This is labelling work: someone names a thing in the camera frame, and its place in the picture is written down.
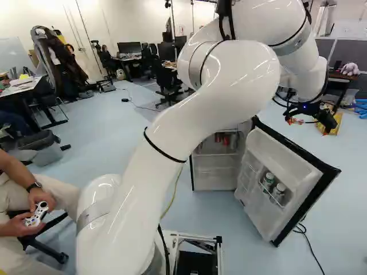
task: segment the light blue floor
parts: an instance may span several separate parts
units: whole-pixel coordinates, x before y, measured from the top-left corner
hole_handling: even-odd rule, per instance
[[[153,91],[129,82],[117,82],[115,86],[128,89],[136,105],[154,108],[154,102],[159,100]],[[128,92],[117,90],[66,105],[69,123],[52,131],[62,139],[62,144],[69,143],[72,148],[61,161],[44,168],[29,166],[31,171],[78,187],[99,175],[123,173],[134,148],[142,140],[144,127],[157,115],[135,108],[131,103],[122,103],[124,97],[128,97]],[[260,118],[317,157],[343,170],[309,212],[304,224],[326,274],[366,275],[366,173],[362,162],[366,155],[363,146],[367,137],[366,122],[347,115],[340,136],[322,137],[313,125],[288,126],[282,110],[272,104]],[[275,249],[260,238],[232,192],[193,193],[188,165],[184,167],[176,199],[162,227],[222,235],[225,274],[321,274],[301,235],[291,234]],[[29,253],[67,274],[74,274],[75,225],[65,221],[40,237],[41,241],[69,254],[68,264],[59,266],[32,249]]]

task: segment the wristwatch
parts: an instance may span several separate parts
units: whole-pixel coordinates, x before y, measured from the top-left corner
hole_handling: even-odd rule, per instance
[[[42,184],[39,183],[38,181],[35,181],[30,186],[28,186],[28,188],[26,190],[27,190],[28,193],[30,193],[31,189],[33,189],[33,188],[42,188]]]

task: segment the beige pants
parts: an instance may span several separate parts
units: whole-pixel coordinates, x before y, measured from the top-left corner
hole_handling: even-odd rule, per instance
[[[35,177],[42,184],[43,189],[55,198],[56,209],[66,210],[75,221],[79,189],[47,176],[35,175]],[[27,191],[9,180],[5,173],[0,175],[0,223],[9,220],[6,211],[26,209],[29,209]],[[7,275],[63,274],[26,255],[16,237],[0,237],[0,274],[2,274],[1,271]]]

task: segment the white bottle cap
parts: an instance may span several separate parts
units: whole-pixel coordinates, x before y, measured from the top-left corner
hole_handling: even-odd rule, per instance
[[[279,192],[284,192],[287,189],[287,187],[282,183],[278,183],[276,185],[276,189],[278,189]]]
[[[273,180],[274,179],[274,174],[273,173],[267,172],[265,176],[269,180]]]

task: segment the game controller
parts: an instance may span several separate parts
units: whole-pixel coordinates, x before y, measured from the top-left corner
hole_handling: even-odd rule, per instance
[[[36,227],[38,226],[43,218],[45,218],[48,211],[48,204],[47,202],[38,202],[36,204],[36,210],[32,217],[25,218],[24,224],[27,227]]]

